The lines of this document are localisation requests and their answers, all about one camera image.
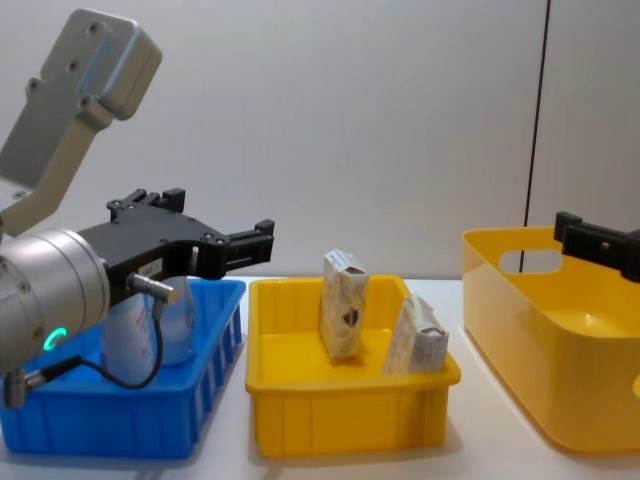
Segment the blue plastic crate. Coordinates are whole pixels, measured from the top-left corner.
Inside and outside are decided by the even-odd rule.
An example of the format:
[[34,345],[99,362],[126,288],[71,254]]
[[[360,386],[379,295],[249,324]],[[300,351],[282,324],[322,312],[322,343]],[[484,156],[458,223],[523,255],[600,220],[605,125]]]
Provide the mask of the blue plastic crate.
[[[142,390],[125,390],[79,367],[31,392],[19,410],[0,410],[7,448],[17,453],[186,458],[242,342],[243,282],[192,280],[193,358],[162,367]],[[27,371],[80,354],[100,361],[101,325],[26,365]]]

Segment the printed label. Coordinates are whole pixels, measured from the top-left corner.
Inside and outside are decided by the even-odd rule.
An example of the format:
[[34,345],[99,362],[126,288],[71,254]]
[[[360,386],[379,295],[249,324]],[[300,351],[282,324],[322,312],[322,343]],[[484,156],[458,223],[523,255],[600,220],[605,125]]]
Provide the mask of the printed label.
[[138,273],[140,275],[145,275],[147,277],[153,277],[162,271],[162,257],[154,260],[153,262],[147,263],[146,265],[141,266],[138,269]]

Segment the white box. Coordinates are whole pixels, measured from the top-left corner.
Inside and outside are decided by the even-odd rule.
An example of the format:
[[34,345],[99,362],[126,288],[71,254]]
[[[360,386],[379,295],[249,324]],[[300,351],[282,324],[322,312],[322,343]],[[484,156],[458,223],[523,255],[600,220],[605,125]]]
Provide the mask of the white box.
[[439,372],[444,368],[449,333],[433,308],[417,295],[406,298],[384,363],[385,374]]
[[331,358],[358,354],[368,283],[369,275],[350,253],[332,250],[324,256],[319,330]]

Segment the black cable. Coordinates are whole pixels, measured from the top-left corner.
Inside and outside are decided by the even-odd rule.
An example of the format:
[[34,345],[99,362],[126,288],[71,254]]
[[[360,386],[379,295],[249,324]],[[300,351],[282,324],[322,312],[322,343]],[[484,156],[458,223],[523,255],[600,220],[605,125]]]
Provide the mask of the black cable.
[[[542,81],[544,79],[544,65],[547,58],[547,37],[549,36],[549,17],[551,15],[551,0],[547,0],[547,11],[544,17],[544,33],[542,35],[542,55],[540,57],[540,74],[538,76],[538,97],[536,98],[536,115],[533,120],[533,140],[531,142],[531,161],[529,163],[529,182],[527,185],[527,200],[524,206],[523,226],[529,225],[529,208],[531,206],[531,188],[533,187],[533,163],[536,159],[536,145],[538,143],[538,120],[540,119],[540,103],[542,102]],[[524,267],[524,252],[520,252],[520,273]]]
[[73,357],[66,358],[58,363],[43,367],[40,369],[40,375],[44,377],[45,383],[49,383],[55,380],[61,375],[73,370],[80,366],[82,363],[82,357],[80,355],[74,355]]
[[164,350],[164,345],[162,341],[162,330],[160,329],[160,317],[153,319],[153,330],[156,335],[156,344],[157,344],[156,359],[153,364],[153,368],[151,369],[151,372],[149,372],[149,375],[147,376],[147,378],[145,378],[140,383],[125,382],[119,379],[118,377],[116,377],[113,373],[109,372],[105,368],[98,365],[97,363],[94,363],[91,360],[86,360],[82,357],[79,357],[80,358],[79,365],[84,365],[85,367],[92,368],[93,370],[98,372],[100,375],[102,375],[104,378],[106,378],[110,382],[115,383],[119,387],[126,388],[128,390],[139,390],[141,388],[144,388],[153,381],[153,379],[158,374],[158,370],[160,370],[160,366],[162,365],[162,354]]

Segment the large yellow basket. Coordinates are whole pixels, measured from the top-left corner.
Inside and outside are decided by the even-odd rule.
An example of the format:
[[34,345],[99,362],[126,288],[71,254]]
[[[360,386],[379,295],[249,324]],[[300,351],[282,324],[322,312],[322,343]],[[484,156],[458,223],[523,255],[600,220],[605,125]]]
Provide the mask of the large yellow basket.
[[553,228],[463,245],[466,329],[530,418],[569,450],[640,450],[640,284],[568,256],[554,272],[501,270],[509,251],[559,251]]
[[250,287],[246,388],[268,457],[440,445],[449,386],[460,370],[383,375],[402,300],[399,277],[371,276],[358,358],[331,362],[318,335],[322,279]]

